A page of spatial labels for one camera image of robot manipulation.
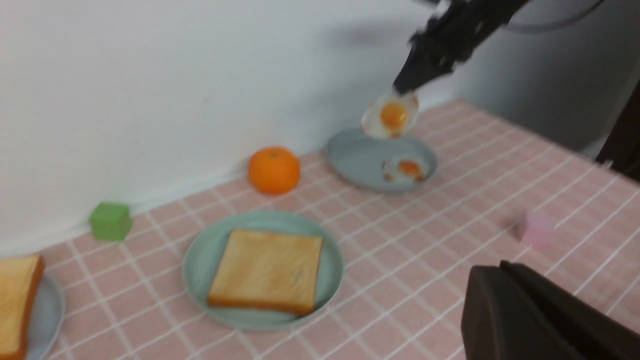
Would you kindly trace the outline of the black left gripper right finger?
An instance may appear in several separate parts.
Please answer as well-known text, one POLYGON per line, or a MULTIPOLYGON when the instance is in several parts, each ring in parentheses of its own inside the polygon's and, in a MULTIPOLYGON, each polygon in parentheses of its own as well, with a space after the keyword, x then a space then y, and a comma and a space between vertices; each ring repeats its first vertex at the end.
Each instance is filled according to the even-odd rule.
POLYGON ((606 316, 522 263, 500 268, 525 290, 558 333, 587 360, 638 360, 637 332, 606 316))

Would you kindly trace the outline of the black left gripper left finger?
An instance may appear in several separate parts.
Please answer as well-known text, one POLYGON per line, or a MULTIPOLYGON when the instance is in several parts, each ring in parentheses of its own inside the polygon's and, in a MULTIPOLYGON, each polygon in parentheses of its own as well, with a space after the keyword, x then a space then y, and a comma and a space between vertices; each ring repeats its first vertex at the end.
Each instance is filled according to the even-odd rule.
POLYGON ((566 349, 530 297, 495 266, 471 268, 461 319, 467 360, 564 360, 566 349))

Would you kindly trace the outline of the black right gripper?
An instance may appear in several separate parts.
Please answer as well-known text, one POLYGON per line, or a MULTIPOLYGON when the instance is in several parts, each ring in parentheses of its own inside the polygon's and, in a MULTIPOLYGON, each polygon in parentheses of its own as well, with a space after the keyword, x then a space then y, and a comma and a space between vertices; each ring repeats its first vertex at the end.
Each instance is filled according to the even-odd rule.
POLYGON ((394 79, 394 91, 405 95, 451 74, 455 64, 468 61, 477 47, 526 4, 525 0, 453 0, 409 39, 410 51, 394 79))

